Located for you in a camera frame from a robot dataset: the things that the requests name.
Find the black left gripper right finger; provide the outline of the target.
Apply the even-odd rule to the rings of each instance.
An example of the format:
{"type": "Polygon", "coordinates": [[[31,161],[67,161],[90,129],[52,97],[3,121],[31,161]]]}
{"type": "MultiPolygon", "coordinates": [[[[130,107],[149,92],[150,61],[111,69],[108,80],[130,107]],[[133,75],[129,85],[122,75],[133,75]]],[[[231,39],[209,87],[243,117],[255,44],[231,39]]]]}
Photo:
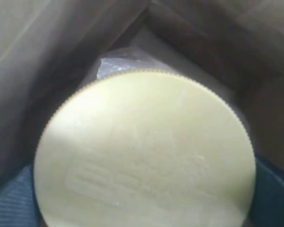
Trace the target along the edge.
{"type": "Polygon", "coordinates": [[[249,213],[254,227],[284,227],[284,171],[256,157],[256,187],[249,213]]]}

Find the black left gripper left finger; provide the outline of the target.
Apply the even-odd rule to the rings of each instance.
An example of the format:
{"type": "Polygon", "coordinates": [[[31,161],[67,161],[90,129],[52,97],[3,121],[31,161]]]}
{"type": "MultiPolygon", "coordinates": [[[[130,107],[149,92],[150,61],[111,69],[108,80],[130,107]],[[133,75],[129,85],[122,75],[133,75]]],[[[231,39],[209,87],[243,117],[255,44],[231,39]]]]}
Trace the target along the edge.
{"type": "Polygon", "coordinates": [[[0,176],[0,227],[38,227],[41,219],[33,167],[27,165],[0,176]]]}

